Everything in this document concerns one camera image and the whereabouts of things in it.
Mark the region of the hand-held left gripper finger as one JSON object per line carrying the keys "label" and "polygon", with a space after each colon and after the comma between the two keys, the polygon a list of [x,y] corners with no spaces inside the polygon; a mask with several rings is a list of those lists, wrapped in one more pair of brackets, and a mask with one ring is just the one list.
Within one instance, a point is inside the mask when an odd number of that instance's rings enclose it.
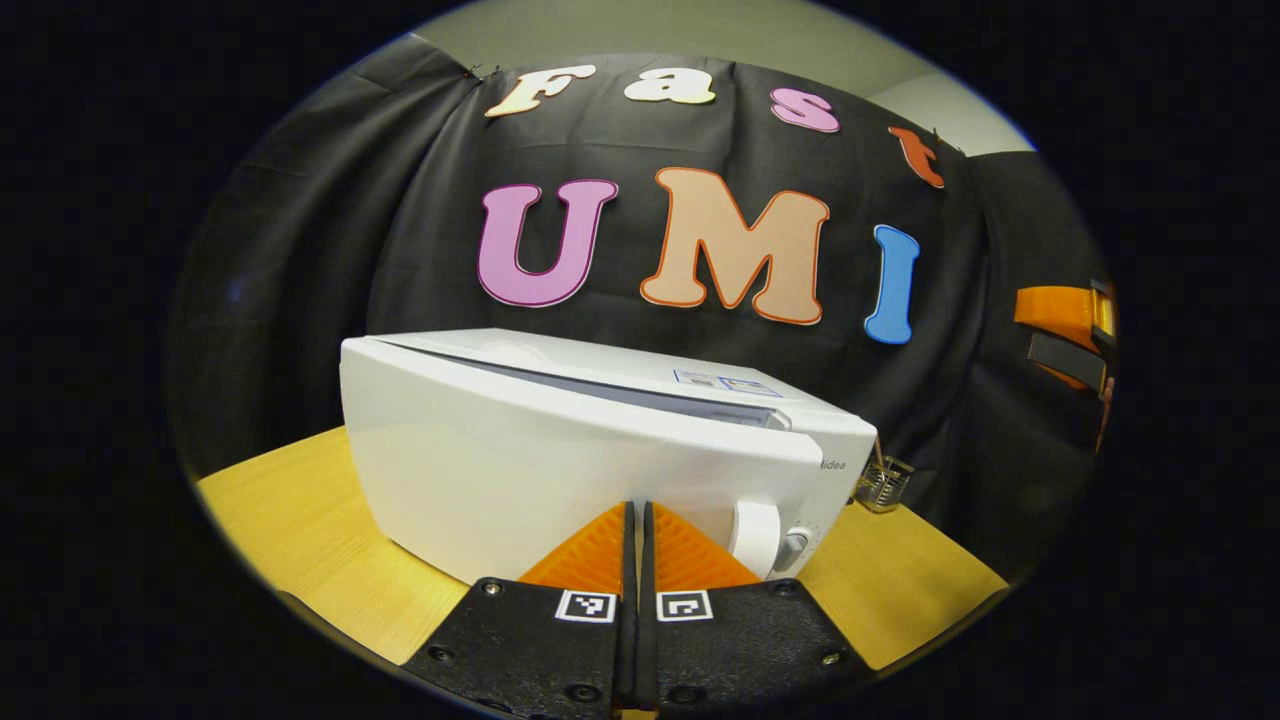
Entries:
{"label": "hand-held left gripper finger", "polygon": [[756,582],[658,503],[643,529],[640,697],[659,719],[806,719],[870,682],[800,580]]}
{"label": "hand-held left gripper finger", "polygon": [[497,719],[616,719],[635,694],[634,505],[517,580],[477,579],[406,671]]}

